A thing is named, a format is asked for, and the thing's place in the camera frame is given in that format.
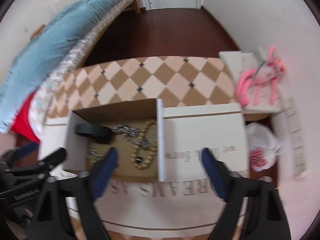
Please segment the light blue quilt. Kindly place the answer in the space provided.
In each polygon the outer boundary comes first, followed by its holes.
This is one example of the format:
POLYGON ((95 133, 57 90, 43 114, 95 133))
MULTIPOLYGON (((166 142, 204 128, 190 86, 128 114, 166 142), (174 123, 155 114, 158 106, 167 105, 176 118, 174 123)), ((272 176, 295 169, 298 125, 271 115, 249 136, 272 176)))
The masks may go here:
POLYGON ((122 0, 79 0, 61 10, 13 59, 1 84, 1 132, 7 133, 25 99, 122 0))

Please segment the pink panther plush toy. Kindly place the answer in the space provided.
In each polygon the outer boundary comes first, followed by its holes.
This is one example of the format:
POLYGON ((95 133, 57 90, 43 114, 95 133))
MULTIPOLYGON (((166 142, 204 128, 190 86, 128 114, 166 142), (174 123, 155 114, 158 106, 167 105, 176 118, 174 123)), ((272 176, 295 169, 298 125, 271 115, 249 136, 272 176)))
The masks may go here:
POLYGON ((247 92, 251 87, 257 88, 253 105, 258 105, 260 89, 266 85, 271 85, 269 104, 275 105, 278 83, 286 72, 285 65, 281 58, 275 54, 275 51, 276 46, 269 46, 267 58, 257 68, 242 73, 238 78, 235 94, 242 107, 246 107, 250 103, 247 92))

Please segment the white canvas bag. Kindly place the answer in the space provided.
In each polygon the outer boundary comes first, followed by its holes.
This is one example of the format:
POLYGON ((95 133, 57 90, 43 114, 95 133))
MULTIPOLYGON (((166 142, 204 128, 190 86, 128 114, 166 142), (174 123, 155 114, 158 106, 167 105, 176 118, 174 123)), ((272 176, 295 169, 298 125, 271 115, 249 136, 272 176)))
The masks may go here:
POLYGON ((282 110, 280 81, 286 71, 276 48, 267 51, 221 51, 235 84, 235 97, 247 114, 279 113, 282 110))

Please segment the red bed sheet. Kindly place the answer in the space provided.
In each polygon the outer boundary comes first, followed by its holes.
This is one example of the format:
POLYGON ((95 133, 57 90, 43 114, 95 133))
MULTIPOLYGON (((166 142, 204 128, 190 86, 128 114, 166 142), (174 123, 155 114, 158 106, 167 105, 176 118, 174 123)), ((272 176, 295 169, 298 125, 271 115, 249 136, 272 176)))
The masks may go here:
POLYGON ((14 123, 11 127, 11 131, 26 137, 32 142, 36 142, 39 144, 40 140, 31 129, 31 126, 28 120, 29 108, 35 92, 36 91, 33 91, 28 96, 27 100, 25 100, 25 102, 23 103, 22 108, 19 110, 18 114, 14 119, 14 123))

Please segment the white cardboard box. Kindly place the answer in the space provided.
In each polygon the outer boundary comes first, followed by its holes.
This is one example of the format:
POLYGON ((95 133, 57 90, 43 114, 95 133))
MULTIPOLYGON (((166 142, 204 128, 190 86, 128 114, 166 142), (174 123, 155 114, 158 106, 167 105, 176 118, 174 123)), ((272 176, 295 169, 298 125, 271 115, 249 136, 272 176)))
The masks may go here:
POLYGON ((118 162, 113 172, 115 180, 135 183, 154 183, 159 181, 164 157, 162 100, 125 101, 70 111, 64 142, 67 158, 63 163, 63 170, 76 174, 90 169, 93 165, 88 158, 89 146, 91 145, 100 155, 105 155, 112 147, 116 148, 118 162), (133 128, 143 129, 149 121, 154 123, 145 132, 145 136, 151 140, 151 149, 148 150, 144 147, 136 152, 138 157, 147 162, 148 168, 146 169, 139 169, 133 163, 135 146, 125 140, 123 134, 114 134, 109 144, 97 144, 92 139, 76 135, 74 131, 76 124, 96 124, 108 128, 128 124, 133 128))

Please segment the white plastic shopping bag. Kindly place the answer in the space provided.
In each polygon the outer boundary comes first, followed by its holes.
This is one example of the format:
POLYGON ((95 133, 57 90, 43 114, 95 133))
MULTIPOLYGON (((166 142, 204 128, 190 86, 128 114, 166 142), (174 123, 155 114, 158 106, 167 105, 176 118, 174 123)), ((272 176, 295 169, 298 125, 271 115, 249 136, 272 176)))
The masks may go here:
POLYGON ((249 151, 249 165, 255 172, 271 168, 280 154, 281 143, 267 127, 252 122, 245 127, 249 151))

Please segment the black smart watch band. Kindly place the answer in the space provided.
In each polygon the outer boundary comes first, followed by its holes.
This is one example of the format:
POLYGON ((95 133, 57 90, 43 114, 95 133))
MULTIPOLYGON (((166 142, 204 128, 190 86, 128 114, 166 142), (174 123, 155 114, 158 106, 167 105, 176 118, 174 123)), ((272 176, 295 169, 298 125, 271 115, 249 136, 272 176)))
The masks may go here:
POLYGON ((109 144, 114 136, 112 129, 96 124, 76 124, 76 135, 94 140, 97 144, 109 144))

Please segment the white power strip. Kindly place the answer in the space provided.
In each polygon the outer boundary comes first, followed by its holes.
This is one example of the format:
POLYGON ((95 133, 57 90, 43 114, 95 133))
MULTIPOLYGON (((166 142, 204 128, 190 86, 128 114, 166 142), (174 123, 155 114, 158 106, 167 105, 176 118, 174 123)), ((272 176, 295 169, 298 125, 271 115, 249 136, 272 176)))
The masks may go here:
POLYGON ((306 178, 307 171, 305 142, 302 126, 299 121, 299 112, 296 109, 295 102, 292 97, 283 99, 283 111, 286 116, 286 123, 292 146, 294 164, 293 178, 297 181, 303 181, 306 178))

